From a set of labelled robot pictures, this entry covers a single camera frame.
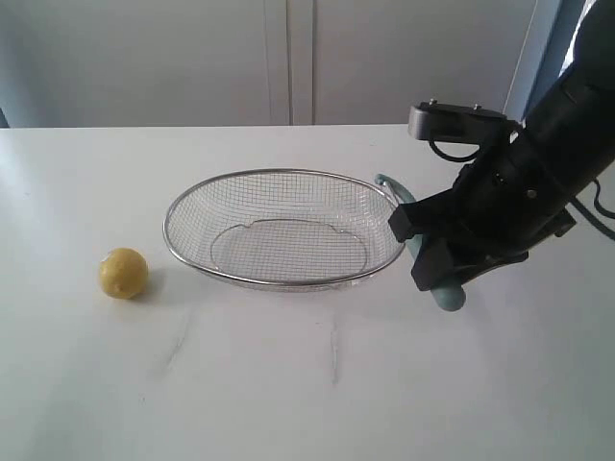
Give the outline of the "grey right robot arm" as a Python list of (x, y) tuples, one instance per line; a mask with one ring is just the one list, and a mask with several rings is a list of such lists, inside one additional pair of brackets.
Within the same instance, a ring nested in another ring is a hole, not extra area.
[(614, 159), (614, 5), (584, 17), (574, 59), (523, 122), (487, 109), (424, 102), (411, 135), (433, 150), (468, 144), (453, 185), (399, 205), (389, 220), (399, 241), (422, 240), (411, 270), (432, 290), (522, 262), (575, 224), (578, 194)]

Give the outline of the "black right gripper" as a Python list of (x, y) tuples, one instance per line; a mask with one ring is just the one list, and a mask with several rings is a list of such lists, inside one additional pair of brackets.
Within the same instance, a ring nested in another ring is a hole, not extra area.
[(577, 187), (574, 140), (506, 127), (480, 146), (448, 190), (402, 203), (388, 219), (398, 242), (426, 237), (411, 269), (420, 291), (449, 280), (462, 286), (522, 262), (533, 246), (575, 224), (564, 209)]

